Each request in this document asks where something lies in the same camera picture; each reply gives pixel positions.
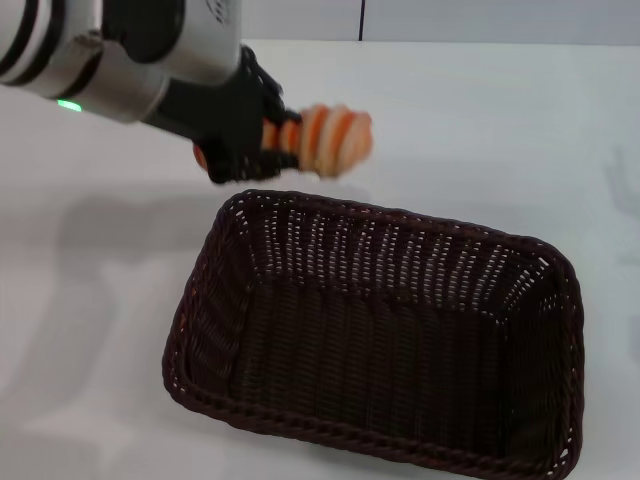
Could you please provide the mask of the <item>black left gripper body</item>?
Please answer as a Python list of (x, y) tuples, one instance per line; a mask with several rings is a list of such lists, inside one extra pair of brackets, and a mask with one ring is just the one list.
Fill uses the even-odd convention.
[(278, 175), (263, 175), (259, 164), (262, 150), (277, 150), (262, 146), (264, 80), (276, 82), (243, 45), (229, 80), (219, 86), (171, 80), (144, 123), (192, 141), (215, 184), (274, 178)]

